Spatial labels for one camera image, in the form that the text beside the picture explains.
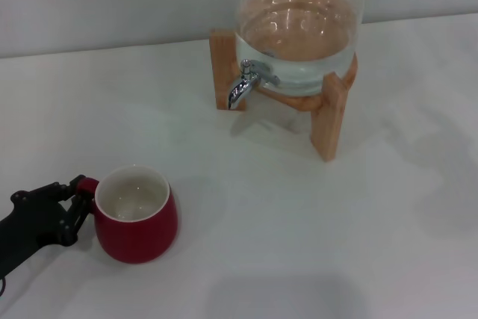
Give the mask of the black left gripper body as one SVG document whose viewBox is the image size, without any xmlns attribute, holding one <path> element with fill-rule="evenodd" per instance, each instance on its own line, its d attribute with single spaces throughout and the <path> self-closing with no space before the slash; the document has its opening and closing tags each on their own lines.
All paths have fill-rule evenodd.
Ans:
<svg viewBox="0 0 478 319">
<path fill-rule="evenodd" d="M 55 201 L 55 192 L 53 183 L 11 196 L 13 210 L 1 220 L 1 278 L 40 249 L 61 245 L 61 220 L 67 210 Z"/>
</svg>

